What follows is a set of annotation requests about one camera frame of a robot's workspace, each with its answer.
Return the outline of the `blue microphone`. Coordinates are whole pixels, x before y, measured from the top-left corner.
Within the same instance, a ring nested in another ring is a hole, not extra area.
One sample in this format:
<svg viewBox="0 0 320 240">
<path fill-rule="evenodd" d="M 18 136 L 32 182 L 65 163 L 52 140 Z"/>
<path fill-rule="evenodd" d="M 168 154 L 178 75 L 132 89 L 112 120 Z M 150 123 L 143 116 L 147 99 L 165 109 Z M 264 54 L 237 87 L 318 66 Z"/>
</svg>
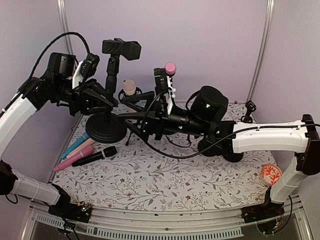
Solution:
<svg viewBox="0 0 320 240">
<path fill-rule="evenodd" d="M 79 137 L 62 155 L 61 159 L 65 159 L 68 154 L 70 154 L 73 150 L 75 150 L 77 147 L 79 147 L 82 143 L 84 143 L 86 140 L 88 140 L 90 137 L 89 135 L 84 132 L 81 137 Z"/>
</svg>

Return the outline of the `pink microphone back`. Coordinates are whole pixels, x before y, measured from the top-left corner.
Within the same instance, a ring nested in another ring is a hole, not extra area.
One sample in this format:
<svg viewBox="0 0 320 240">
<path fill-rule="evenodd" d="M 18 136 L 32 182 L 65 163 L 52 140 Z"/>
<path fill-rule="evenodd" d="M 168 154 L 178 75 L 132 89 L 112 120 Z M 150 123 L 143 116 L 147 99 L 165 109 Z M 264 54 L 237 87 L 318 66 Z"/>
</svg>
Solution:
<svg viewBox="0 0 320 240">
<path fill-rule="evenodd" d="M 164 69 L 168 76 L 174 76 L 177 71 L 177 66 L 173 62 L 168 62 Z"/>
</svg>

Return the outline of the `beige pink microphone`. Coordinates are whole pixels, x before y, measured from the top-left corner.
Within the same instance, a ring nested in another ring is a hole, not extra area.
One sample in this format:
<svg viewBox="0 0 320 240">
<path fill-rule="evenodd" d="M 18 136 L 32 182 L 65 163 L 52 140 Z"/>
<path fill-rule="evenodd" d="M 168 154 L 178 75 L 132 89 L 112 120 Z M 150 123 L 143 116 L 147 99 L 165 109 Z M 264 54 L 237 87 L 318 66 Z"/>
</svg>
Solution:
<svg viewBox="0 0 320 240">
<path fill-rule="evenodd" d="M 66 157 L 70 158 L 71 156 L 75 155 L 76 153 L 78 153 L 80 150 L 88 147 L 88 146 L 92 146 L 96 143 L 95 140 L 93 140 L 92 138 L 88 138 L 86 141 L 84 141 L 82 144 L 80 144 L 78 147 L 76 147 L 74 150 L 72 150 Z"/>
</svg>

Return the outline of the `black microphone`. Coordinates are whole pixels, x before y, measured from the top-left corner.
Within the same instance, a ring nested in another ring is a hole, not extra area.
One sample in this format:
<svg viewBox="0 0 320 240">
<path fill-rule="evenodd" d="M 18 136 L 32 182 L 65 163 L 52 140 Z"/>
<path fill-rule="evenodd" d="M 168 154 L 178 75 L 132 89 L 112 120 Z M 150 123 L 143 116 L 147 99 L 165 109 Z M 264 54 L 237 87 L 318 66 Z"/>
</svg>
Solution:
<svg viewBox="0 0 320 240">
<path fill-rule="evenodd" d="M 98 161 L 98 160 L 103 160 L 108 157 L 112 157 L 117 153 L 117 149 L 115 146 L 109 146 L 104 148 L 103 150 L 93 153 L 89 156 L 86 156 L 84 158 L 81 158 L 74 163 L 72 163 L 73 167 L 78 167 L 78 166 L 83 166 L 86 164 L 90 164 L 92 162 Z"/>
</svg>

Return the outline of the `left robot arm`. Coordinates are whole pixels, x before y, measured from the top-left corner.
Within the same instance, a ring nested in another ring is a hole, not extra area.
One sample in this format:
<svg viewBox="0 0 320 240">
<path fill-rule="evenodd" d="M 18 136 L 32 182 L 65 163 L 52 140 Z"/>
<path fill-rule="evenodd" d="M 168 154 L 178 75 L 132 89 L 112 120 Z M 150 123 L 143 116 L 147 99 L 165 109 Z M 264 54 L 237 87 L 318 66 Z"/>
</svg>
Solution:
<svg viewBox="0 0 320 240">
<path fill-rule="evenodd" d="M 99 56 L 93 53 L 88 53 L 79 63 L 74 55 L 52 53 L 44 75 L 27 79 L 8 106 L 1 110 L 0 153 L 4 154 L 11 142 L 28 145 L 34 142 L 31 137 L 17 137 L 28 119 L 47 102 L 65 102 L 71 116 L 100 114 L 115 107 L 116 101 L 108 100 L 104 88 L 92 78 L 99 61 Z M 63 217 L 70 217 L 75 211 L 74 205 L 66 200 L 68 194 L 59 187 L 21 175 L 4 162 L 0 165 L 0 193 L 54 205 Z"/>
</svg>

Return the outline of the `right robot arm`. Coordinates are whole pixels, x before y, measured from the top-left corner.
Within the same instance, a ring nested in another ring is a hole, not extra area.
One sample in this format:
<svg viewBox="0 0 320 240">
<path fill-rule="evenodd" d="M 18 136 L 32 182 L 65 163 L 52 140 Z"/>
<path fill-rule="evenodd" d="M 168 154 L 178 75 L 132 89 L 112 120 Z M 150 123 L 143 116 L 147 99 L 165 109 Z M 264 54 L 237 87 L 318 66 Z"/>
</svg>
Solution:
<svg viewBox="0 0 320 240">
<path fill-rule="evenodd" d="M 138 95 L 124 95 L 121 103 L 134 110 L 118 120 L 147 142 L 154 135 L 160 140 L 166 132 L 200 138 L 198 154 L 222 156 L 239 162 L 244 152 L 291 151 L 294 158 L 280 181 L 272 186 L 259 206 L 262 218 L 269 218 L 308 176 L 320 171 L 320 137 L 309 114 L 285 123 L 254 124 L 224 121 L 228 99 L 214 87 L 203 86 L 186 102 L 185 108 L 170 104 L 172 91 L 157 87 Z"/>
</svg>

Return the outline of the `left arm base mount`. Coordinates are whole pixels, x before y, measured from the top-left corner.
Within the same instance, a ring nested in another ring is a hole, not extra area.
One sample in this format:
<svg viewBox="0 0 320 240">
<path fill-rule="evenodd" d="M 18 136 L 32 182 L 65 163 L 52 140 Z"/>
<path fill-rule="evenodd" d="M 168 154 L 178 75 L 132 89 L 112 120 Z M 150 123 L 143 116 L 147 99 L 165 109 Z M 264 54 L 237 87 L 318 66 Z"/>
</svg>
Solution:
<svg viewBox="0 0 320 240">
<path fill-rule="evenodd" d="M 65 220 L 73 220 L 88 223 L 92 213 L 92 204 L 84 201 L 72 203 L 69 199 L 59 199 L 55 205 L 51 205 L 48 213 Z"/>
</svg>

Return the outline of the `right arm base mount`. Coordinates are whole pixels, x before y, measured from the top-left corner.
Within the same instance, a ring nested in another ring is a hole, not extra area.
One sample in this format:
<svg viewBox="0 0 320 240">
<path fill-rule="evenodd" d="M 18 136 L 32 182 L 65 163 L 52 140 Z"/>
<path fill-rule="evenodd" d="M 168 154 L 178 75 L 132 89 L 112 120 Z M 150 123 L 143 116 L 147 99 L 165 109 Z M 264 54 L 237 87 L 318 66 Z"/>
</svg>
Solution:
<svg viewBox="0 0 320 240">
<path fill-rule="evenodd" d="M 268 218 L 283 215 L 285 210 L 284 203 L 274 203 L 271 200 L 271 187 L 269 187 L 264 196 L 264 202 L 257 205 L 246 206 L 241 209 L 241 217 L 245 223 L 265 220 Z"/>
</svg>

